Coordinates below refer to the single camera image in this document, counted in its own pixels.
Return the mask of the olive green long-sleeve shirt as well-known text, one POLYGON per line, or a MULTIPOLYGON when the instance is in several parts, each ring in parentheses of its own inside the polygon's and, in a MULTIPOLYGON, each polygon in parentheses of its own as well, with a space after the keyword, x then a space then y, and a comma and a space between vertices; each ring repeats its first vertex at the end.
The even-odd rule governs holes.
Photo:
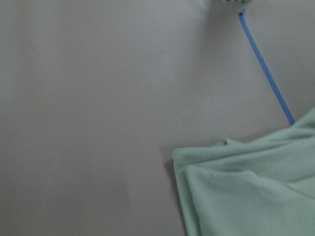
POLYGON ((249 143, 173 151, 190 236, 312 236, 315 112, 249 143))

